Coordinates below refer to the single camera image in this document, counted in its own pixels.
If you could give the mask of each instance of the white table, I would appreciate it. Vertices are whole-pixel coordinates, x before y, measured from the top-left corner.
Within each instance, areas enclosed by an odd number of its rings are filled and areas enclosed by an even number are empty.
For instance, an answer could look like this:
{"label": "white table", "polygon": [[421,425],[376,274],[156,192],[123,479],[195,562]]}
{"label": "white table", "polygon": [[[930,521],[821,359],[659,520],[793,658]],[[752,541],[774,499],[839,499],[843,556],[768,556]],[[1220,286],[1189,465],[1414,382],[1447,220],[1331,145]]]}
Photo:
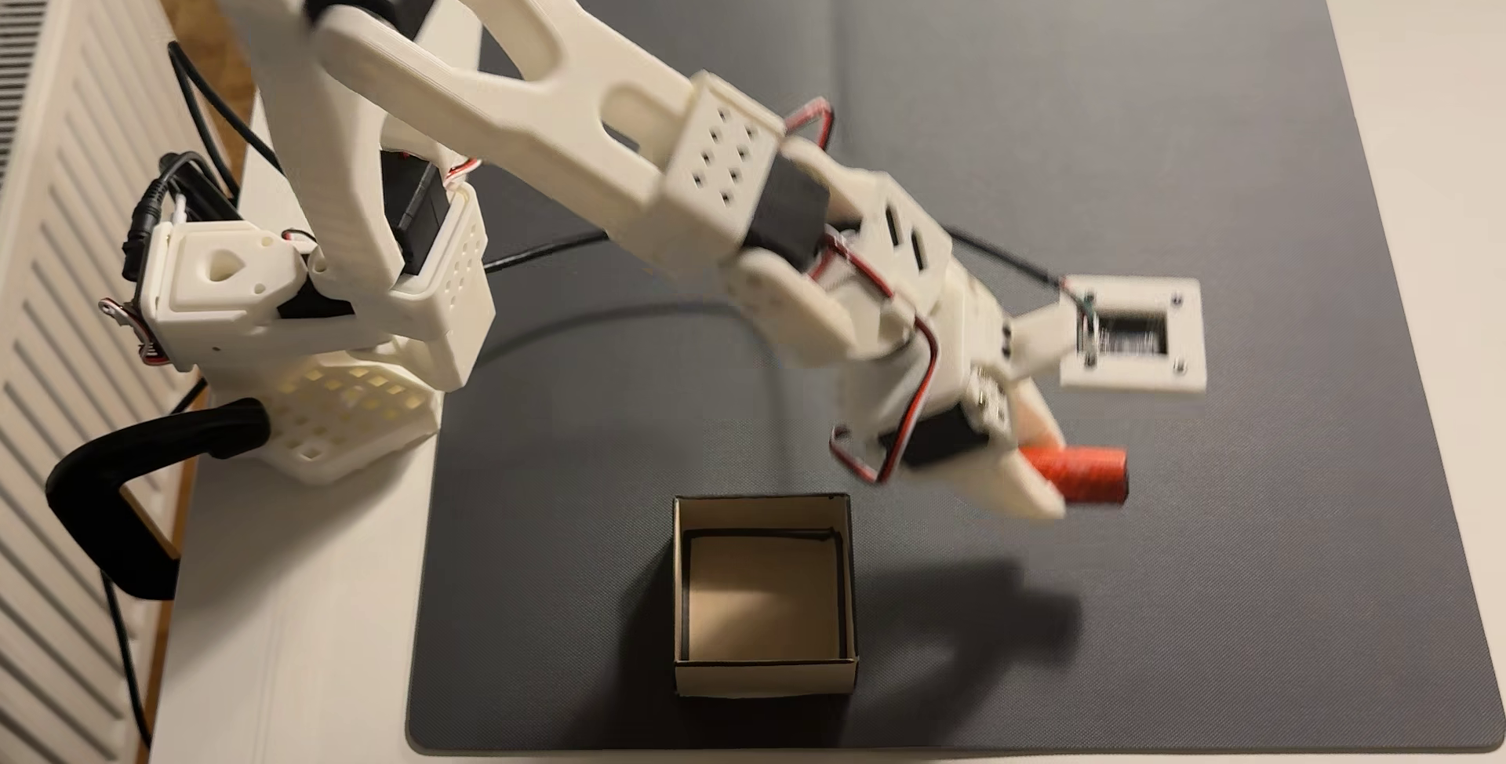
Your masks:
{"label": "white table", "polygon": [[[1485,630],[1506,654],[1506,310],[1489,304],[1506,285],[1506,0],[1328,8]],[[474,60],[474,20],[455,3],[425,38]],[[244,209],[273,231],[301,223],[255,157]],[[467,761],[422,756],[402,734],[432,463],[429,440],[330,488],[200,464],[155,764]]]}

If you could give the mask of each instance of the robotic arm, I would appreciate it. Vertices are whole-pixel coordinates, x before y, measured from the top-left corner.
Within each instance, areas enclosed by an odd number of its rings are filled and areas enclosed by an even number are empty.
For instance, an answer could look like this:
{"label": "robotic arm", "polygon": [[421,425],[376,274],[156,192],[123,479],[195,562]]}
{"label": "robotic arm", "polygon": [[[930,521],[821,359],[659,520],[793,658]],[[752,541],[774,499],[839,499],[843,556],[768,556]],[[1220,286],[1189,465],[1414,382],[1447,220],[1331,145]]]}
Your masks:
{"label": "robotic arm", "polygon": [[[161,359],[265,408],[255,454],[283,472],[330,482],[438,428],[494,316],[474,193],[443,176],[474,158],[672,277],[718,276],[792,360],[839,368],[831,449],[860,478],[904,463],[1024,517],[1122,500],[1053,484],[1021,449],[1065,446],[1032,378],[1074,353],[1093,366],[1093,306],[1063,283],[1005,313],[893,178],[788,136],[729,83],[685,78],[575,0],[459,0],[521,80],[419,47],[435,0],[218,2],[316,244],[160,223],[136,307]],[[1200,390],[1190,375],[1178,389]]]}

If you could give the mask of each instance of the open box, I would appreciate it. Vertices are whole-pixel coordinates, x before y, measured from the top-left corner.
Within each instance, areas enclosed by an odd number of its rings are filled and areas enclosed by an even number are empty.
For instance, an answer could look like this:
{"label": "open box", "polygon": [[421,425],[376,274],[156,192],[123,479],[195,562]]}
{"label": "open box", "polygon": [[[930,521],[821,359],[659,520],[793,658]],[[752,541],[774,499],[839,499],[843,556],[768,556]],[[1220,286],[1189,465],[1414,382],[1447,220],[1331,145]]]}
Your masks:
{"label": "open box", "polygon": [[846,494],[675,499],[675,690],[851,693]]}

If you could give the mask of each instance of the white radiator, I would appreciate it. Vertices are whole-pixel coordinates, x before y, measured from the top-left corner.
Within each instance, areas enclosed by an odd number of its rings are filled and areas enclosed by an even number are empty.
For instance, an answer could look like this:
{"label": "white radiator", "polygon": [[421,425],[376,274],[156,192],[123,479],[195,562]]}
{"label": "white radiator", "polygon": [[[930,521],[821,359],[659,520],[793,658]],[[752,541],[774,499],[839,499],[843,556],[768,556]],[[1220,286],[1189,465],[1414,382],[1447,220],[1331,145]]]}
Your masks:
{"label": "white radiator", "polygon": [[[125,300],[120,241],[169,151],[199,149],[158,0],[0,0],[0,762],[133,761],[99,573],[42,482],[84,440],[169,410],[191,380],[146,368],[96,309]],[[131,490],[172,527],[179,472]],[[158,609],[122,595],[143,678]]]}

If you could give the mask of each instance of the gray mat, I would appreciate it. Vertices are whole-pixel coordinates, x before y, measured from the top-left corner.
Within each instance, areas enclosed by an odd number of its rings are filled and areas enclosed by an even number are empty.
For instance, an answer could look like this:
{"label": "gray mat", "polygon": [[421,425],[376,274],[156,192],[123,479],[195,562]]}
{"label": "gray mat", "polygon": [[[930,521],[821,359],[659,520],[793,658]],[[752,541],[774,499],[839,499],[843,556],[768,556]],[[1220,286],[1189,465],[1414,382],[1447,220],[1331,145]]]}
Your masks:
{"label": "gray mat", "polygon": [[[1482,749],[1501,702],[1324,0],[580,0],[946,223],[1074,273],[1193,276],[1205,398],[1063,393],[1122,511],[866,490],[831,377],[616,247],[492,277],[447,401],[408,731],[429,750]],[[483,66],[506,59],[488,45]],[[583,228],[500,172],[497,255]],[[1011,310],[1048,295],[964,259]],[[854,497],[849,699],[678,701],[675,494]]]}

